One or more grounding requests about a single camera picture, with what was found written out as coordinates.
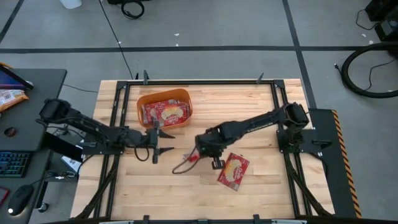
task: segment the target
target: keyboard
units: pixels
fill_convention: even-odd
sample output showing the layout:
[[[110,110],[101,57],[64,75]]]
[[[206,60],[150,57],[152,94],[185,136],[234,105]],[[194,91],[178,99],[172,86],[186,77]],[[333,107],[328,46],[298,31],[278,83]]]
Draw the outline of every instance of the keyboard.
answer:
[[[23,178],[31,157],[31,152],[0,151],[0,178]]]

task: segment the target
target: wooden table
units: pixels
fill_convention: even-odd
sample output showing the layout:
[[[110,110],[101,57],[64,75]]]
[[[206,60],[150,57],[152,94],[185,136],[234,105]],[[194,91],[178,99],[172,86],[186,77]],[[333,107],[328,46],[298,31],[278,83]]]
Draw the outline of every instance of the wooden table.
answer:
[[[300,80],[284,81],[289,102],[300,103],[307,110]],[[116,83],[116,80],[101,82],[94,119],[104,124],[109,124]],[[220,171],[211,169],[210,158],[202,159],[186,174],[171,173],[182,161],[183,154],[192,150],[195,135],[204,133],[206,128],[273,110],[271,88],[264,85],[134,86],[130,89],[126,125],[144,131],[137,121],[136,101],[143,95],[174,88],[185,88],[190,93],[194,110],[192,123],[167,131],[176,139],[160,139],[160,147],[175,149],[161,155],[158,164],[152,164],[151,159],[140,162],[131,149],[126,149],[119,163],[112,220],[142,220],[143,215],[150,215],[151,220],[252,219],[253,214],[260,214],[261,218],[293,218],[284,159],[275,135],[277,126],[249,133],[223,153],[224,159],[229,152],[234,152],[250,161],[237,192],[217,182]],[[146,156],[145,150],[139,150],[139,156]],[[302,154],[301,158],[308,188],[324,208],[333,213],[321,161],[308,154]],[[94,156],[81,168],[71,217],[78,215],[96,192],[102,161],[103,156]],[[297,186],[296,189],[303,214],[302,196]],[[105,193],[102,215],[107,196]]]

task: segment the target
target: black metal frame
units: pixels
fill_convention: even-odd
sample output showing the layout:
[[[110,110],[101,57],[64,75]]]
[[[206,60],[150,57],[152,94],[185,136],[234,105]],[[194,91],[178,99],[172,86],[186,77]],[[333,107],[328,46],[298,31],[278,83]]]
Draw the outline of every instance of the black metal frame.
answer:
[[[273,99],[275,108],[279,108],[279,99],[278,99],[278,95],[277,95],[277,89],[280,89],[280,92],[282,95],[282,104],[286,104],[288,102],[283,80],[261,80],[261,81],[259,81],[259,80],[162,80],[162,81],[157,81],[157,80],[145,79],[144,82],[137,81],[137,80],[136,81],[118,81],[118,83],[116,85],[116,94],[115,94],[114,103],[113,103],[110,126],[114,126],[114,124],[115,124],[122,88],[125,89],[125,92],[124,92],[123,106],[122,106],[122,112],[121,112],[121,119],[120,119],[120,123],[119,123],[120,126],[125,125],[127,104],[129,101],[129,92],[130,92],[130,88],[134,85],[137,86],[137,85],[253,85],[253,84],[269,85],[271,87],[272,99]],[[284,128],[283,125],[279,124],[279,130],[281,130],[283,128]],[[120,157],[119,155],[116,155],[114,157],[114,164],[116,164],[116,167],[118,167],[118,165],[119,165],[119,157]],[[287,167],[288,163],[291,163],[290,154],[283,153],[283,157],[285,160],[285,165]],[[304,174],[303,174],[302,163],[301,163],[301,158],[300,158],[299,153],[295,153],[294,158],[295,158],[295,163],[296,163],[297,175],[299,176],[300,180],[303,182],[303,184],[305,186],[305,178],[304,178]],[[104,156],[99,186],[103,183],[103,180],[106,176],[108,162],[109,162],[109,156]],[[292,199],[293,211],[294,211],[295,217],[297,217],[300,215],[300,209],[299,209],[299,203],[298,203],[298,199],[297,199],[295,182],[289,174],[287,175],[287,177],[288,177],[288,181],[289,181],[289,190],[290,190],[290,196]],[[107,201],[107,206],[106,206],[106,215],[105,215],[106,217],[111,217],[111,214],[112,214],[114,190],[115,190],[115,186],[116,186],[116,178],[117,178],[117,175],[114,176],[114,178],[112,179],[111,184],[110,184],[109,196],[108,196],[108,201]],[[304,199],[304,205],[305,205],[305,213],[307,215],[312,215],[310,202],[304,194],[303,194],[303,199]],[[95,207],[95,212],[94,212],[95,218],[99,217],[100,209],[101,209],[101,201],[99,201]],[[212,222],[218,222],[218,221],[223,222],[225,220],[212,220]],[[237,223],[253,222],[253,220],[228,220],[228,221],[229,222],[237,222]]]

